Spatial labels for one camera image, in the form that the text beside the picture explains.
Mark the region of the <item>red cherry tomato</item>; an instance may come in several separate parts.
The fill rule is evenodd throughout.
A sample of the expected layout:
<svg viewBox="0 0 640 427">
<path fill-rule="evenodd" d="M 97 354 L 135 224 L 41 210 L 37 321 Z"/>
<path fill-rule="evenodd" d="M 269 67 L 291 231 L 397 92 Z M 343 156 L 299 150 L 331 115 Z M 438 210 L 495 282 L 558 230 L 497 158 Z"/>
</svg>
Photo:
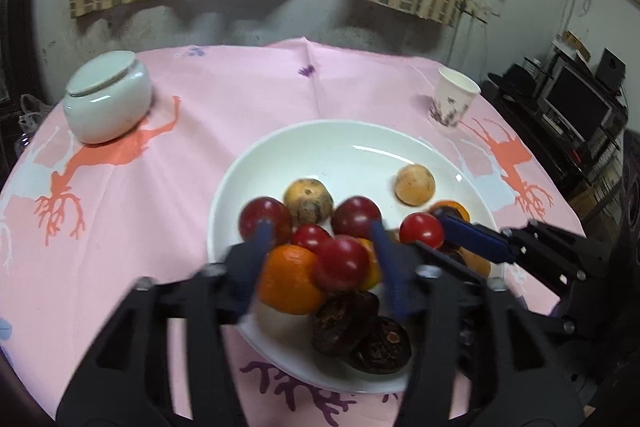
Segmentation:
<svg viewBox="0 0 640 427">
<path fill-rule="evenodd" d="M 367 277 L 370 258 L 357 239 L 339 235 L 322 242 L 317 249 L 314 279 L 329 293 L 358 289 Z"/>
<path fill-rule="evenodd" d="M 320 225 L 301 225 L 292 234 L 290 243 L 317 254 L 319 247 L 329 239 L 332 239 L 331 234 Z"/>
<path fill-rule="evenodd" d="M 403 244 L 419 242 L 435 249 L 442 247 L 445 240 L 442 225 L 427 212 L 414 212 L 405 217 L 401 222 L 398 236 Z"/>
</svg>

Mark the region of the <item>yellow tomato with stem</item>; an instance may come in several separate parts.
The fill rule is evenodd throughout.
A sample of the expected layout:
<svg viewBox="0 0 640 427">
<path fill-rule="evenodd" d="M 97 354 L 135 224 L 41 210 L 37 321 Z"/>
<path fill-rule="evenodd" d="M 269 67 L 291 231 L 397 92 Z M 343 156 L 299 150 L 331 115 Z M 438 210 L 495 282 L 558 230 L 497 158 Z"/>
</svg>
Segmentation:
<svg viewBox="0 0 640 427">
<path fill-rule="evenodd" d="M 360 289 L 362 291 L 368 291 L 382 282 L 382 272 L 380 265 L 378 264 L 378 257 L 376 257 L 373 243 L 369 241 L 369 239 L 358 239 L 358 242 L 367 251 L 369 256 L 369 269 L 366 277 L 360 284 Z"/>
</svg>

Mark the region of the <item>large orange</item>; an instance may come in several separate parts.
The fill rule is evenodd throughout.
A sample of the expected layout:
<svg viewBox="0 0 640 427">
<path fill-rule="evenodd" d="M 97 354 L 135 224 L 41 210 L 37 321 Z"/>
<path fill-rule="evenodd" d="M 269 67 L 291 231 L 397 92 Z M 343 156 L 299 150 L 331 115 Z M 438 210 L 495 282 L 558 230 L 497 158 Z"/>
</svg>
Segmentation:
<svg viewBox="0 0 640 427">
<path fill-rule="evenodd" d="M 268 254 L 260 274 L 259 301 L 278 312 L 308 315 L 316 312 L 326 294 L 314 285 L 317 256 L 295 245 L 281 245 Z"/>
</svg>

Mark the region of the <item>small tangerine on plate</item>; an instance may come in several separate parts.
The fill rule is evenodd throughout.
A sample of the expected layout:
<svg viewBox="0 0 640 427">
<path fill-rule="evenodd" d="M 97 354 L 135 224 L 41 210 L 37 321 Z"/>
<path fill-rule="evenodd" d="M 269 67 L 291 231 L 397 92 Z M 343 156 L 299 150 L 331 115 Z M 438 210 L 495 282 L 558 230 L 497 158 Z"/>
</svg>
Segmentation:
<svg viewBox="0 0 640 427">
<path fill-rule="evenodd" d="M 471 221 L 469 211 L 466 210 L 460 202 L 456 202 L 455 200 L 445 199 L 434 202 L 434 204 L 428 208 L 428 212 L 431 213 L 431 215 L 434 215 L 436 212 L 447 213 L 447 215 L 454 216 L 465 222 Z"/>
</svg>

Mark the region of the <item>tan round fruit plate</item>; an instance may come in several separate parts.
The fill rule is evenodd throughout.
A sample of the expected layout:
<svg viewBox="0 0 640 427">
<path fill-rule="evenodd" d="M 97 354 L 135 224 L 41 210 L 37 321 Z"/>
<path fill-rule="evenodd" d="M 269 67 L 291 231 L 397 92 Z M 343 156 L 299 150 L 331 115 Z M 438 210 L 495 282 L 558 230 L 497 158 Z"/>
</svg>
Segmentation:
<svg viewBox="0 0 640 427">
<path fill-rule="evenodd" d="M 418 164 L 402 167 L 396 176 L 394 192 L 406 205 L 419 207 L 435 194 L 436 182 L 431 171 Z"/>
</svg>

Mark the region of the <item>dark red plum right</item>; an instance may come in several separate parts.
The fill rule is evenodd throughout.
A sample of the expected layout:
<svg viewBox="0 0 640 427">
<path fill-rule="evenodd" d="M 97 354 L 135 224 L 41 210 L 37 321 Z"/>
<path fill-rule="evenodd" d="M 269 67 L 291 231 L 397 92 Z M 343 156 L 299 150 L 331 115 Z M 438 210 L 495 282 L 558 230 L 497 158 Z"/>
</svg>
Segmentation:
<svg viewBox="0 0 640 427">
<path fill-rule="evenodd" d="M 381 220 L 382 213 L 373 200 L 364 196 L 352 196 L 333 211 L 331 228 L 335 235 L 370 239 L 371 223 Z"/>
</svg>

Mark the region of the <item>dark red plum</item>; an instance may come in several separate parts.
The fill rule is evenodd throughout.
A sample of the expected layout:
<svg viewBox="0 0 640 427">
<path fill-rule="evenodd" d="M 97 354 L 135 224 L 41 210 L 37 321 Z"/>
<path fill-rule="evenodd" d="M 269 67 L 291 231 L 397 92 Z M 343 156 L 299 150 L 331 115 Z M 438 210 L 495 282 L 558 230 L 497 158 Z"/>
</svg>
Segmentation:
<svg viewBox="0 0 640 427">
<path fill-rule="evenodd" d="M 244 239 L 250 239 L 262 222 L 269 222 L 273 228 L 273 246 L 288 243 L 293 231 L 293 220 L 283 202 L 269 196 L 250 200 L 241 210 L 238 228 Z"/>
<path fill-rule="evenodd" d="M 381 220 L 382 213 L 373 200 L 364 196 L 352 196 L 333 211 L 331 228 L 335 235 L 370 239 L 371 223 Z"/>
</svg>

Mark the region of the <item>patterned paper cup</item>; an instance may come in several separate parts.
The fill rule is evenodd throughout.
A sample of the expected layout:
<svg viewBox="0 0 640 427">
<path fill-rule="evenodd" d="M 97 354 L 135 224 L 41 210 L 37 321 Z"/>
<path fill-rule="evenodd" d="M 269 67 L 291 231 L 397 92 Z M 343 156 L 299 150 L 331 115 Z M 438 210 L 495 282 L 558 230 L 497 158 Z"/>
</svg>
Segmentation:
<svg viewBox="0 0 640 427">
<path fill-rule="evenodd" d="M 442 127 L 457 127 L 479 95 L 480 86 L 474 80 L 462 72 L 440 66 L 432 96 L 430 116 Z"/>
</svg>

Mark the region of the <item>white oval plate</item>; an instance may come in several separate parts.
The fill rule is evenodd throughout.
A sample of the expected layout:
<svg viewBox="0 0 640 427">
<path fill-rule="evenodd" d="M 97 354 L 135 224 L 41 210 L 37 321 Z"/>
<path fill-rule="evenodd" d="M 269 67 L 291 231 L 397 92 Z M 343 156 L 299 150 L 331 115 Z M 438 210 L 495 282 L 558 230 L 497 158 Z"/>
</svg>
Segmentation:
<svg viewBox="0 0 640 427">
<path fill-rule="evenodd" d="M 434 146 L 376 124 L 352 120 L 316 120 L 293 124 L 259 140 L 235 159 L 210 205 L 207 257 L 221 262 L 240 243 L 241 210 L 259 196 L 281 198 L 298 179 L 320 181 L 341 204 L 366 196 L 381 210 L 384 225 L 396 229 L 410 213 L 394 193 L 396 173 L 407 165 L 434 174 L 434 199 L 452 199 L 469 211 L 472 222 L 495 230 L 486 199 Z M 280 313 L 255 301 L 238 327 L 240 335 L 269 363 L 304 383 L 329 391 L 390 395 L 406 389 L 410 369 L 369 375 L 311 346 L 311 323 L 303 315 Z"/>
</svg>

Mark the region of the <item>speckled brown fruit on plate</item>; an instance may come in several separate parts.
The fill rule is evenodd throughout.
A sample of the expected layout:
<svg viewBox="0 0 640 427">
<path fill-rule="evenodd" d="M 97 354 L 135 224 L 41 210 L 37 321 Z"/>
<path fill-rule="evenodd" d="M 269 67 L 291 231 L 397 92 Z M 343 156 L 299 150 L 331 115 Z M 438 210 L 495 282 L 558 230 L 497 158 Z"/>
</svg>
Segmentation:
<svg viewBox="0 0 640 427">
<path fill-rule="evenodd" d="M 284 192 L 283 204 L 296 227 L 320 225 L 332 216 L 334 207 L 333 198 L 324 184 L 312 178 L 292 182 Z"/>
</svg>

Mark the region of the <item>black tv stand with monitor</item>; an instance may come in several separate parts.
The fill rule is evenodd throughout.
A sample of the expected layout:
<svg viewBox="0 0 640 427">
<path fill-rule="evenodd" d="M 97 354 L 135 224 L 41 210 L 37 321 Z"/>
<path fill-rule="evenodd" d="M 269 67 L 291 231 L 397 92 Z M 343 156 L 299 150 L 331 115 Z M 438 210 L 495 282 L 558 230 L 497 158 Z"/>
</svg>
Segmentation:
<svg viewBox="0 0 640 427">
<path fill-rule="evenodd" d="M 549 63 L 531 58 L 492 72 L 482 95 L 520 136 L 560 193 L 572 199 L 596 181 L 628 121 L 620 101 L 626 65 L 604 50 L 596 69 L 580 53 L 555 48 Z"/>
</svg>

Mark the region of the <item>pink patterned tablecloth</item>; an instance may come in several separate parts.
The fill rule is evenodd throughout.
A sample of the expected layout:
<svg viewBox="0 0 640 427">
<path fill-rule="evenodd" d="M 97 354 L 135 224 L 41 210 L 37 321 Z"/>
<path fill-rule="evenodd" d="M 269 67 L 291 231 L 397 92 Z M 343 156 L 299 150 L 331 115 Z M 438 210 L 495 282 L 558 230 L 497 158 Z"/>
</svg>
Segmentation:
<svg viewBox="0 0 640 427">
<path fill-rule="evenodd" d="M 265 48 L 141 54 L 155 90 L 142 126 L 101 147 L 53 109 L 1 192 L 1 349 L 53 413 L 105 319 L 149 275 L 181 280 L 206 260 L 210 202 L 235 157 L 274 130 L 355 119 L 413 135 L 473 182 L 502 227 L 582 226 L 534 155 L 477 98 L 454 130 L 427 116 L 436 62 L 305 39 Z"/>
</svg>

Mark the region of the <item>dark red plum left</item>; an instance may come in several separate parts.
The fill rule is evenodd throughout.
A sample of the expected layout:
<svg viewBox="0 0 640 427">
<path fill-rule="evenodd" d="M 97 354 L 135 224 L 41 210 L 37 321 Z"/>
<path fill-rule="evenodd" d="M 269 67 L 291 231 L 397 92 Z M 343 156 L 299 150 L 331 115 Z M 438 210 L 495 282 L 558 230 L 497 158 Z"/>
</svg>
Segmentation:
<svg viewBox="0 0 640 427">
<path fill-rule="evenodd" d="M 269 196 L 250 200 L 241 210 L 238 228 L 244 239 L 250 239 L 262 222 L 269 222 L 273 228 L 273 246 L 288 243 L 293 231 L 293 220 L 283 202 Z"/>
</svg>

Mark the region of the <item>white ceramic lidded jar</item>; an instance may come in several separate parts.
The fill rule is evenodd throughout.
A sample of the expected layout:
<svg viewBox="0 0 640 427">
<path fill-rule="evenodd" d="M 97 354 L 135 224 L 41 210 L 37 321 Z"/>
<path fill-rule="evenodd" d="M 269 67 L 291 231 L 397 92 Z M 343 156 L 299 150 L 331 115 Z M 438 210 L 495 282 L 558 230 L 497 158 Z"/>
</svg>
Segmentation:
<svg viewBox="0 0 640 427">
<path fill-rule="evenodd" d="M 110 51 L 76 70 L 62 104 L 73 135 L 85 144 L 101 144 L 129 132 L 152 100 L 149 71 L 136 54 Z"/>
</svg>

